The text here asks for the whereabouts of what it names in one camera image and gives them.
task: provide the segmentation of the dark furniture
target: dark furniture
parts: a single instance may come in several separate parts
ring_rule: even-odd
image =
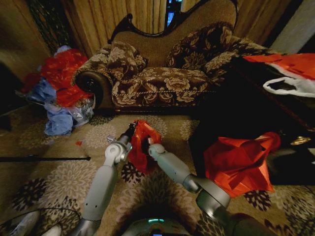
[[[205,104],[204,116],[189,139],[197,175],[204,176],[203,151],[219,136],[254,139],[267,131],[277,132],[281,148],[297,151],[271,163],[274,184],[314,184],[310,174],[315,171],[314,156],[307,148],[315,147],[315,99],[293,95],[274,95],[262,85],[282,75],[263,63],[250,63],[242,58],[231,62],[224,84],[218,94],[220,102]],[[291,145],[298,136],[309,137],[301,145]]]

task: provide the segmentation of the brown patterned fabric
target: brown patterned fabric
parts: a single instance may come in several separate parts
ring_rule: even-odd
[[[141,72],[146,64],[147,60],[144,60],[130,44],[119,41],[112,43],[107,68],[116,71],[119,81],[130,80],[138,72]]]
[[[201,70],[209,77],[212,83],[219,86],[224,81],[224,74],[229,70],[233,57],[270,55],[272,53],[275,52],[248,39],[233,36],[226,51],[209,60]]]
[[[117,81],[112,96],[117,107],[195,106],[212,92],[214,86],[199,70],[149,67],[128,82]]]
[[[232,30],[230,23],[218,22],[190,33],[174,45],[166,58],[166,66],[200,69],[228,48]]]
[[[73,74],[72,83],[75,83],[75,79],[78,77],[79,74],[85,71],[89,71],[96,74],[101,74],[113,86],[117,81],[119,72],[107,68],[110,50],[110,45],[100,48],[87,62],[85,62],[79,69],[77,69],[77,71]]]

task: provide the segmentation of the red paper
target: red paper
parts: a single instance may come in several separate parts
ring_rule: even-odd
[[[280,146],[280,138],[267,132],[255,140],[219,137],[204,152],[206,177],[231,197],[252,190],[273,191],[266,157]]]
[[[74,72],[87,61],[87,57],[77,49],[70,49],[47,58],[40,75],[47,79],[57,91],[57,103],[63,107],[74,105],[78,100],[90,97],[76,85],[72,86]]]
[[[315,53],[293,55],[272,54],[268,56],[246,56],[244,58],[250,62],[276,64],[306,79],[315,80]]]
[[[155,144],[160,144],[161,135],[150,127],[146,121],[140,119],[135,121],[137,126],[131,138],[132,149],[128,157],[138,171],[148,174],[158,166],[157,162],[147,153],[149,148],[148,138],[151,138]]]
[[[39,74],[37,74],[37,73],[28,74],[23,80],[24,86],[21,88],[21,92],[27,93],[27,92],[31,91],[32,88],[36,84],[39,83],[39,81],[40,81],[40,75]]]

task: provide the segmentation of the gray robot arm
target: gray robot arm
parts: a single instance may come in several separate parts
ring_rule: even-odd
[[[117,140],[111,136],[107,138],[110,145],[105,150],[105,162],[95,174],[84,201],[82,219],[70,233],[71,236],[93,236],[97,232],[117,182],[116,165],[125,161],[131,150],[130,140],[135,126],[136,123],[130,124],[129,129]]]
[[[199,192],[196,203],[210,218],[220,222],[228,236],[276,236],[257,220],[243,213],[231,214],[226,208],[230,196],[219,186],[206,178],[190,173],[188,166],[174,154],[167,152],[161,144],[152,144],[149,155],[175,182],[190,192]]]

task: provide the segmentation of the patterned carpet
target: patterned carpet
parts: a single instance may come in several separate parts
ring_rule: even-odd
[[[12,131],[0,130],[1,156],[37,154],[92,159],[1,163],[0,235],[7,235],[23,214],[36,209],[40,210],[41,218],[32,235],[41,235],[57,223],[66,235],[78,223],[94,174],[104,162],[107,135],[119,136],[138,118],[147,120],[159,131],[165,148],[194,172],[187,140],[198,121],[187,116],[95,116],[70,136],[58,137],[43,133],[46,114],[39,107],[24,107],[9,116]],[[192,235],[224,235],[217,223],[201,213],[196,196],[173,183],[162,171],[145,176],[130,162],[121,163],[118,171],[119,180],[97,235],[121,235],[131,221],[159,215],[177,219]],[[280,236],[315,235],[315,187],[274,189],[273,193],[252,191],[232,199],[228,209],[255,217]]]

